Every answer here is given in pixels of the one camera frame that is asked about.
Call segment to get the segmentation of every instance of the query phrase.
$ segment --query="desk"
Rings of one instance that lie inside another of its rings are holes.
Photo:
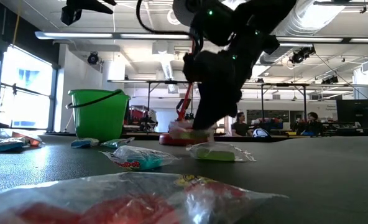
[[[0,190],[18,185],[121,172],[98,151],[72,149],[73,137],[42,136],[46,146],[0,154]],[[169,152],[181,160],[154,172],[195,174],[290,199],[268,201],[244,223],[368,223],[368,137],[230,142],[257,162],[198,161],[184,147],[138,141],[133,146]]]

